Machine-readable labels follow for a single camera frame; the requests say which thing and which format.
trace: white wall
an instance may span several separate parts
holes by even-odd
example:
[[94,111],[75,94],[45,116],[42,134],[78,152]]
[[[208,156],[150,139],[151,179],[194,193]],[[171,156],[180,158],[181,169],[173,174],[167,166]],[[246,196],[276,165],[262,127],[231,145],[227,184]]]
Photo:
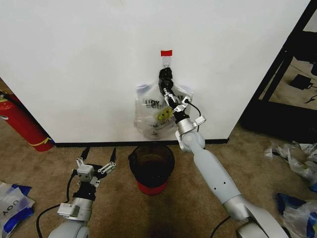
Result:
[[157,80],[172,49],[204,137],[228,138],[307,4],[1,0],[0,76],[56,142],[141,141],[135,86]]

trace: red tape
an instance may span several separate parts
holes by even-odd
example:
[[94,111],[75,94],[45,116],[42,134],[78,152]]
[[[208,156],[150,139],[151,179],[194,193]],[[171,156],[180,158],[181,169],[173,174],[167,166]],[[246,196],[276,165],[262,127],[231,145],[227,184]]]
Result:
[[172,56],[173,50],[170,51],[160,51],[160,56]]

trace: robotic hand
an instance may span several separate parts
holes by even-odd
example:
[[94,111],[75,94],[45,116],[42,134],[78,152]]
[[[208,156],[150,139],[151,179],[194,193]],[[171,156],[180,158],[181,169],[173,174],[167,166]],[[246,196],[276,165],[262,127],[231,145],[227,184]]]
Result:
[[288,238],[279,223],[265,209],[247,201],[236,184],[221,165],[217,157],[205,150],[205,140],[194,131],[206,119],[200,116],[192,122],[185,109],[191,99],[187,96],[182,102],[174,95],[171,87],[172,72],[169,67],[159,73],[159,87],[166,103],[172,107],[178,131],[176,137],[184,152],[194,153],[194,162],[214,195],[223,204],[230,217],[237,221],[248,219],[248,222],[237,229],[238,238]]
[[83,158],[76,159],[78,169],[73,174],[79,177],[79,190],[74,193],[71,203],[61,203],[57,213],[67,221],[51,232],[49,238],[88,238],[87,222],[90,220],[96,188],[102,178],[115,167],[115,149],[110,162],[105,166],[85,164]]

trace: red trash can base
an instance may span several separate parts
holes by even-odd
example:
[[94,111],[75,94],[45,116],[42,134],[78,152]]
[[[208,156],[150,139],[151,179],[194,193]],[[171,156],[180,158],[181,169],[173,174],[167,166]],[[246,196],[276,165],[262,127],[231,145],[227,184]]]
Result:
[[143,184],[141,184],[139,182],[137,182],[137,183],[138,183],[139,189],[143,193],[145,193],[147,195],[157,195],[157,194],[161,193],[166,188],[166,183],[167,182],[163,183],[162,185],[160,185],[158,187],[146,187],[146,186],[144,186]]

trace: black baseboard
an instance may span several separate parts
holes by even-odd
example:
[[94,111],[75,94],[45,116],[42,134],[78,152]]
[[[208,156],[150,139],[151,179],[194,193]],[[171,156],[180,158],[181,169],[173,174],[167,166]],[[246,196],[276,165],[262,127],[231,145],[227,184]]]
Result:
[[[206,140],[206,144],[225,144],[228,139]],[[177,140],[160,141],[122,141],[122,142],[87,142],[87,143],[55,143],[56,147],[108,147],[108,146],[140,146],[140,145],[178,145]]]

